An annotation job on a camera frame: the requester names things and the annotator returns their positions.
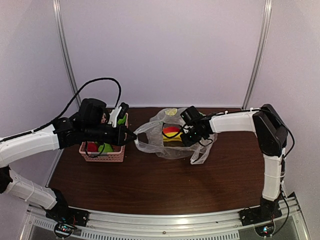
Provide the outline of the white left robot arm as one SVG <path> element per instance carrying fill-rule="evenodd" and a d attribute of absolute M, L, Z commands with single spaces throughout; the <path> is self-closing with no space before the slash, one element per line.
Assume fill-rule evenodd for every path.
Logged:
<path fill-rule="evenodd" d="M 78 112 L 58 117 L 45 127 L 0 140 L 0 191 L 51 210 L 61 222 L 72 218 L 72 211 L 57 191 L 41 186 L 17 173 L 12 163 L 30 160 L 45 152 L 55 152 L 74 145 L 98 142 L 122 147 L 137 137 L 124 123 L 119 123 L 129 109 L 122 102 L 108 112 L 103 101 L 86 98 Z"/>

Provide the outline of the clear plastic bag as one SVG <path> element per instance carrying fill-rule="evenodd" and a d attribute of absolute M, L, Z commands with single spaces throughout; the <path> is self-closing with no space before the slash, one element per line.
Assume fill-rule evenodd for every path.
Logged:
<path fill-rule="evenodd" d="M 163 134 L 164 127 L 181 128 L 185 122 L 181 117 L 186 108 L 164 108 L 155 116 L 151 117 L 149 122 L 138 127 L 134 133 L 145 133 L 147 143 L 136 139 L 134 141 L 138 150 L 144 153 L 155 153 L 158 157 L 175 160 L 190 157 L 191 165 L 203 164 L 209 156 L 213 143 L 217 140 L 216 133 L 210 134 L 209 139 L 196 142 L 192 146 L 185 146 L 181 141 L 174 141 L 172 138 L 169 142 L 164 142 L 164 138 L 169 136 Z"/>

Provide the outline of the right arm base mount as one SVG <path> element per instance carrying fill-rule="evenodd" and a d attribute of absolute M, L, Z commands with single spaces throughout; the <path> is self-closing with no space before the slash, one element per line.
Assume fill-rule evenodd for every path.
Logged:
<path fill-rule="evenodd" d="M 281 217 L 282 211 L 275 209 L 272 213 L 263 212 L 261 206 L 246 207 L 239 212 L 242 226 L 254 225 L 254 230 L 259 237 L 268 238 L 276 231 L 274 220 Z"/>

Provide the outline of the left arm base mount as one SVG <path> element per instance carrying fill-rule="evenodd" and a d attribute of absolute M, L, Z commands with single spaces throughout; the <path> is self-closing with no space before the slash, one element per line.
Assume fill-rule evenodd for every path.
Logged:
<path fill-rule="evenodd" d="M 66 239 L 80 231 L 79 227 L 86 227 L 89 220 L 87 210 L 68 207 L 66 211 L 45 209 L 45 216 L 56 222 L 53 232 L 59 239 Z"/>

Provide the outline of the yellow banana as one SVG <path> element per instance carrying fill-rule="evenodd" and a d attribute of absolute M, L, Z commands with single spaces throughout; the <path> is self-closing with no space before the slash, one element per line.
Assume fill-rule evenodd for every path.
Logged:
<path fill-rule="evenodd" d="M 181 139 L 181 132 L 168 132 L 164 133 L 163 136 L 163 142 L 182 142 Z"/>

